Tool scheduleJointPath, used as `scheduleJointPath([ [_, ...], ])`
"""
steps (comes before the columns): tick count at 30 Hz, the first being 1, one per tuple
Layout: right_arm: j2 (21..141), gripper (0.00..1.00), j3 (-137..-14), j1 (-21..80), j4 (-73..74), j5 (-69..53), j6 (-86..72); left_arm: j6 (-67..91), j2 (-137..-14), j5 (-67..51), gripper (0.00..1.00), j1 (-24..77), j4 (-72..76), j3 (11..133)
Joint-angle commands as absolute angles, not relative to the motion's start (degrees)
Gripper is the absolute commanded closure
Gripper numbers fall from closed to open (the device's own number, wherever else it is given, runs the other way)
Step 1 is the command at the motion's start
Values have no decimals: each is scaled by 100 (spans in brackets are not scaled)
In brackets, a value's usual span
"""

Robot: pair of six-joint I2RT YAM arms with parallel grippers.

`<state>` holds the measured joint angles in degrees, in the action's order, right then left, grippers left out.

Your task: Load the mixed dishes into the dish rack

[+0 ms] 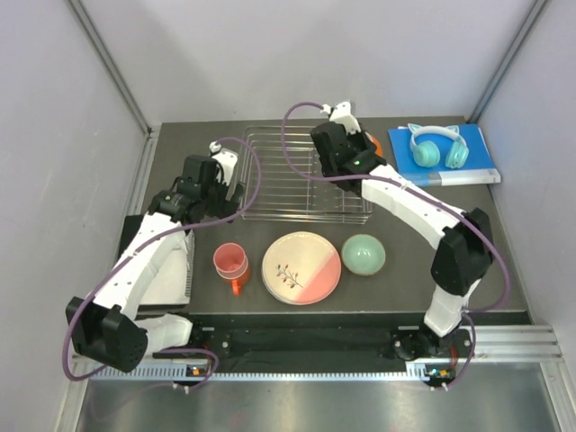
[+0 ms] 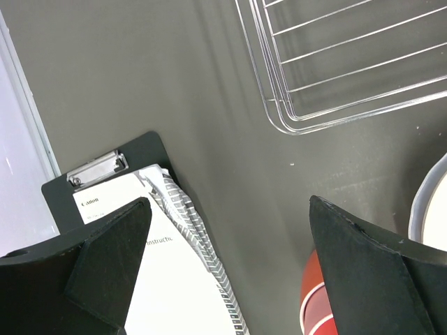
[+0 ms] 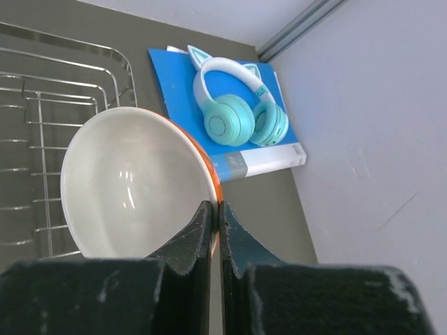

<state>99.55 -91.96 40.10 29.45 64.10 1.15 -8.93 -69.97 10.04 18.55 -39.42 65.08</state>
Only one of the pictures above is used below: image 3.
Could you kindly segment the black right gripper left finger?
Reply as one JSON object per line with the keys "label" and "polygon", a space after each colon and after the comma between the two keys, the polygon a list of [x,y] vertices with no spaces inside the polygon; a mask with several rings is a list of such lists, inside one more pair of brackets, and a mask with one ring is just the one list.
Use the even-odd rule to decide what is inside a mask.
{"label": "black right gripper left finger", "polygon": [[189,223],[148,256],[160,265],[151,334],[208,333],[212,224],[212,204],[202,201]]}

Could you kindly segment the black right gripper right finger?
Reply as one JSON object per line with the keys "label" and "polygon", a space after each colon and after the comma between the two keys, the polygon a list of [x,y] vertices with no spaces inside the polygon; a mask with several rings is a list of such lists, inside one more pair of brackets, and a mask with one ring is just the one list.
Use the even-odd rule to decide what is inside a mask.
{"label": "black right gripper right finger", "polygon": [[225,333],[289,334],[287,264],[242,226],[227,201],[219,232]]}

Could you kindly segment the metal wire dish rack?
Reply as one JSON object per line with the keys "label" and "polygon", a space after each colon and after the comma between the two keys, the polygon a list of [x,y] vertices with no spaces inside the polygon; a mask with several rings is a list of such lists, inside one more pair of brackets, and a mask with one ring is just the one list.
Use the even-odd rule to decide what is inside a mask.
{"label": "metal wire dish rack", "polygon": [[61,165],[78,129],[137,98],[112,47],[1,25],[1,266],[79,258],[64,219]]}

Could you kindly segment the white and orange bowl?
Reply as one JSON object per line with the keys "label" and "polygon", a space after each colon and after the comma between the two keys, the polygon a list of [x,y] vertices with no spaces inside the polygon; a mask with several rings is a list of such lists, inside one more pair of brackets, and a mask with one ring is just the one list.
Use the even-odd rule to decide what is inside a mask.
{"label": "white and orange bowl", "polygon": [[86,258],[142,258],[164,245],[207,200],[223,193],[203,148],[161,115],[139,107],[97,114],[64,154],[61,204]]}

